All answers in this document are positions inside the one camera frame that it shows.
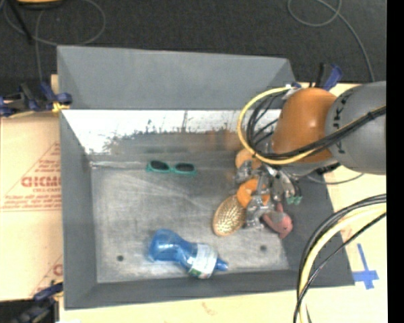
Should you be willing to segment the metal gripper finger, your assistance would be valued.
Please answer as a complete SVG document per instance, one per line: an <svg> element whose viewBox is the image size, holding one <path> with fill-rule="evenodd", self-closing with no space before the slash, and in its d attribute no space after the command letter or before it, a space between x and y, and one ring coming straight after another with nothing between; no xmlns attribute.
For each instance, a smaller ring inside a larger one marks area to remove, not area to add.
<svg viewBox="0 0 404 323"><path fill-rule="evenodd" d="M258 166L253 161L244 161L237 169L234 181L236 184L242 184L251 178L254 178L257 173Z"/></svg>
<svg viewBox="0 0 404 323"><path fill-rule="evenodd" d="M273 203L271 199L268 199L268 201L264 203L262 196L254 196L246 207L244 226L247 228L261 229L263 227L261 223L262 216L272 210Z"/></svg>

